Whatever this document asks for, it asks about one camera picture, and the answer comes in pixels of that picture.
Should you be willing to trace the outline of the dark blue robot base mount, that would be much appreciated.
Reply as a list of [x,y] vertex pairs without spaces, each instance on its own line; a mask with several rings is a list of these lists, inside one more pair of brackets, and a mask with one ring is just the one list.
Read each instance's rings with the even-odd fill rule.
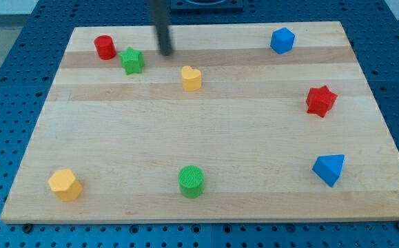
[[176,14],[242,12],[244,0],[169,0],[168,6],[170,12]]

